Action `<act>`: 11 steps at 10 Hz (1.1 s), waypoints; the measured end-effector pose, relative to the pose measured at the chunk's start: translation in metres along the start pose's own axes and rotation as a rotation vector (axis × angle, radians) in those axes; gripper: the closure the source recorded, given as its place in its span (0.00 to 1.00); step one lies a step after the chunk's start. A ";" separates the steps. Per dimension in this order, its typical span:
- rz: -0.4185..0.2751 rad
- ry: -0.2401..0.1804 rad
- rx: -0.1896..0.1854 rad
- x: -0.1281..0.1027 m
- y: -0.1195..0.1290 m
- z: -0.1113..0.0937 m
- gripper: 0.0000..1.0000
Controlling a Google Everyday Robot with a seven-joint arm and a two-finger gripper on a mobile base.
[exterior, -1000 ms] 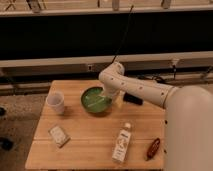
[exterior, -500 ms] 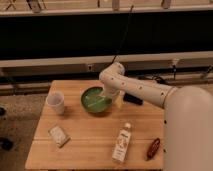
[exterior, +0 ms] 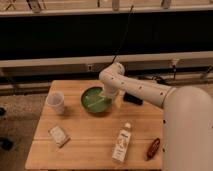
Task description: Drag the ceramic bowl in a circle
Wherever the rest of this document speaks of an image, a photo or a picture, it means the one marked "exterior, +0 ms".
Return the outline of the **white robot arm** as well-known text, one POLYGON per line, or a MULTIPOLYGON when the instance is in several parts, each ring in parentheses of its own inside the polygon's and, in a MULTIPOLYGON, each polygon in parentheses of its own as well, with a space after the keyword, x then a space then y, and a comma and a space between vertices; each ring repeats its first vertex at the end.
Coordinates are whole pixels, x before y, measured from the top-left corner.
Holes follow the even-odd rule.
POLYGON ((162 171, 213 171, 213 98, 198 87, 137 80, 124 71, 116 62, 100 72, 104 95, 122 90, 163 110, 162 171))

